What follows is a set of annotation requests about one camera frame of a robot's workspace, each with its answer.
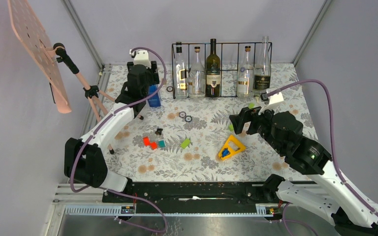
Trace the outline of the blue glass bottle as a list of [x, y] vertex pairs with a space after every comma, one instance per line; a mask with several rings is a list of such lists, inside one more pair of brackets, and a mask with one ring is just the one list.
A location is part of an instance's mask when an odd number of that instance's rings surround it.
[[[149, 87], [149, 95], [154, 94], [155, 91], [158, 89], [158, 85], [152, 85]], [[153, 95], [150, 99], [148, 99], [148, 104], [150, 107], [160, 107], [161, 106], [161, 99], [159, 92]]]

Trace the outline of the clear bottle black label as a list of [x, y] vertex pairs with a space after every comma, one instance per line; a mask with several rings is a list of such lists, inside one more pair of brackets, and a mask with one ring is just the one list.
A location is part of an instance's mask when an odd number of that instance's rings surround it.
[[271, 62], [269, 57], [269, 36], [262, 37], [260, 49], [255, 53], [254, 77], [253, 77], [253, 94], [259, 97], [262, 91], [270, 87], [271, 80]]

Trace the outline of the clear bottle gold band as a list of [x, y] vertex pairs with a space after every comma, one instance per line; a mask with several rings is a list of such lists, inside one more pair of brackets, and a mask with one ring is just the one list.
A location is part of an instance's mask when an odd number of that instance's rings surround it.
[[243, 61], [237, 73], [237, 96], [250, 97], [252, 95], [253, 65], [250, 60], [251, 46], [244, 47]]

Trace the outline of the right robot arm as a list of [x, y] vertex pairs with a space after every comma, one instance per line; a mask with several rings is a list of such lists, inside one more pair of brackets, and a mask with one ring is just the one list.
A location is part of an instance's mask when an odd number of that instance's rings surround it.
[[355, 190], [337, 173], [331, 154], [317, 141], [303, 135], [303, 124], [289, 112], [243, 108], [229, 119], [236, 134], [249, 123], [247, 134], [259, 134], [290, 168], [309, 177], [325, 190], [319, 196], [276, 174], [263, 185], [263, 198], [278, 199], [306, 209], [331, 224], [342, 236], [378, 236], [378, 204]]

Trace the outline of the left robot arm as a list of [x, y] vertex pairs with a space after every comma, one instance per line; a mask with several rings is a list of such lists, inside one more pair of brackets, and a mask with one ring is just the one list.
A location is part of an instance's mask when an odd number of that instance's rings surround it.
[[88, 133], [79, 139], [69, 138], [64, 151], [66, 177], [93, 188], [114, 190], [114, 196], [121, 202], [132, 198], [133, 189], [127, 185], [131, 180], [108, 169], [103, 149], [140, 114], [146, 105], [149, 87], [160, 83], [155, 60], [146, 65], [128, 62], [127, 69], [127, 81], [112, 109]]

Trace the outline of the clear bottle black cap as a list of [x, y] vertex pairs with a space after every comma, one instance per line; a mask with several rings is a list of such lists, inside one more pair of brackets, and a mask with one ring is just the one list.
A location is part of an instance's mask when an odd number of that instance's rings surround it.
[[174, 91], [175, 98], [183, 99], [188, 97], [188, 82], [187, 82], [187, 64], [185, 63], [185, 58], [183, 56], [182, 43], [180, 41], [176, 42], [176, 52], [175, 52], [175, 79], [174, 79]]

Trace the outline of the clear bottle cork stopper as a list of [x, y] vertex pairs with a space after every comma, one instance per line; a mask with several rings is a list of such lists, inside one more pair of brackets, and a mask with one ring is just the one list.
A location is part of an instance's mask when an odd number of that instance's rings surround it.
[[195, 46], [195, 61], [190, 67], [189, 82], [190, 91], [189, 96], [192, 98], [205, 96], [205, 69], [201, 61], [200, 46]]

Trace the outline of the dark green wine bottle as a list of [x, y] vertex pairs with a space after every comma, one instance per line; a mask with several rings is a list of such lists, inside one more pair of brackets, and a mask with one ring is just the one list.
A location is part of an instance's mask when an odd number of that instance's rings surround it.
[[206, 97], [221, 95], [221, 60], [217, 55], [217, 40], [210, 39], [210, 54], [206, 58]]

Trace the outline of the pink tripod stand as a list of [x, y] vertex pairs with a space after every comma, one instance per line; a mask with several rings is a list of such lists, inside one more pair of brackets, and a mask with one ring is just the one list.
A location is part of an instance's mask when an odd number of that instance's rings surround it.
[[56, 43], [57, 62], [63, 62], [83, 85], [85, 97], [96, 117], [97, 124], [79, 138], [69, 138], [64, 146], [66, 157], [94, 156], [103, 154], [103, 148], [108, 148], [110, 154], [114, 154], [111, 146], [117, 133], [129, 122], [139, 116], [146, 105], [148, 96], [144, 98], [132, 98], [126, 91], [126, 82], [117, 98], [113, 98], [101, 91], [97, 85], [91, 86], [82, 76], [78, 67], [66, 52], [64, 45]]

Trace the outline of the poker chip ten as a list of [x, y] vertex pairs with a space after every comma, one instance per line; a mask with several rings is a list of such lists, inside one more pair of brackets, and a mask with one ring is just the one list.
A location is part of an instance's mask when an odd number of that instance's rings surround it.
[[186, 112], [180, 112], [179, 117], [185, 118], [187, 116]]

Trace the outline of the small black knob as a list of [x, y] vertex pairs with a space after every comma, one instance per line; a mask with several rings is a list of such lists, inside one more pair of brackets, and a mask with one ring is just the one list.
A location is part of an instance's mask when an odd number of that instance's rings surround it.
[[162, 132], [163, 132], [163, 129], [162, 129], [162, 128], [158, 128], [158, 129], [155, 131], [155, 134], [156, 134], [156, 135], [162, 135]]

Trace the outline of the red block pair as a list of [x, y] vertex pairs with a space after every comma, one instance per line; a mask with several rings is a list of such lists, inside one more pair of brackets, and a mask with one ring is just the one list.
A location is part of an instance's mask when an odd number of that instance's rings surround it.
[[146, 147], [150, 147], [152, 150], [154, 149], [157, 149], [158, 148], [158, 144], [156, 142], [152, 142], [150, 141], [150, 139], [148, 137], [144, 137], [143, 138], [143, 143]]

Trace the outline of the teal block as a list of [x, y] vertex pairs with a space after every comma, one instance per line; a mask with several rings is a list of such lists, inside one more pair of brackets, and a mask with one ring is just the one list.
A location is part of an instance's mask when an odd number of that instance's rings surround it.
[[166, 147], [165, 141], [164, 141], [164, 140], [158, 141], [158, 146], [159, 146], [160, 148], [164, 148], [164, 147]]

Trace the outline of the floral table mat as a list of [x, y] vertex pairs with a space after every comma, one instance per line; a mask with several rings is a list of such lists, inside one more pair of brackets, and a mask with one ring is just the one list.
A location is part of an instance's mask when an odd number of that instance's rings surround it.
[[[254, 98], [233, 97], [231, 76], [224, 75], [225, 97], [175, 99], [163, 86], [161, 106], [145, 106], [143, 119], [126, 125], [111, 143], [114, 154], [103, 149], [108, 169], [133, 181], [264, 181], [278, 174], [291, 181], [306, 181], [307, 177], [291, 169], [258, 135], [238, 134], [246, 150], [227, 160], [219, 160], [218, 152], [232, 134], [229, 116], [237, 114]], [[179, 117], [186, 112], [192, 122]], [[162, 135], [155, 131], [162, 128]], [[143, 143], [164, 140], [166, 147], [152, 150]], [[186, 148], [180, 147], [191, 139]]]

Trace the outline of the long green block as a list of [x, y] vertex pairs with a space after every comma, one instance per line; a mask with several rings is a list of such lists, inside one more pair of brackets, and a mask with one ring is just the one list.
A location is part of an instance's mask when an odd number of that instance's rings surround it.
[[185, 140], [181, 143], [180, 147], [181, 147], [182, 149], [186, 149], [190, 144], [191, 144], [191, 139], [185, 139]]

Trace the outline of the pink pegboard panel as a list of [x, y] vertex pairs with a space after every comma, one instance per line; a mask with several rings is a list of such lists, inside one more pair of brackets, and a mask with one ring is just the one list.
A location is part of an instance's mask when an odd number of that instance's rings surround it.
[[56, 62], [56, 50], [39, 18], [26, 0], [8, 0], [12, 29], [28, 54], [45, 74], [51, 85], [57, 109], [62, 114], [71, 112], [70, 102]]

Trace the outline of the yellow triangle frame toy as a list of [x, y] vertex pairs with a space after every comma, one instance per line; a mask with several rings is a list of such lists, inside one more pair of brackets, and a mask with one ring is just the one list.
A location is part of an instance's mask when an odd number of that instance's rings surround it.
[[242, 144], [234, 135], [230, 135], [228, 137], [228, 139], [225, 141], [224, 145], [222, 146], [221, 150], [218, 152], [219, 160], [221, 160], [221, 152], [224, 148], [227, 148], [230, 151], [230, 155], [227, 157], [227, 159], [239, 153], [242, 153], [246, 150], [246, 146]]

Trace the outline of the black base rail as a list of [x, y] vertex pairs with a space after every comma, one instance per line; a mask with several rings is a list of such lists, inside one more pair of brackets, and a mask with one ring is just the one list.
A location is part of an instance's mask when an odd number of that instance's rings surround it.
[[139, 214], [248, 214], [257, 206], [281, 207], [276, 187], [264, 182], [134, 182], [125, 196], [104, 194], [103, 203], [130, 204]]

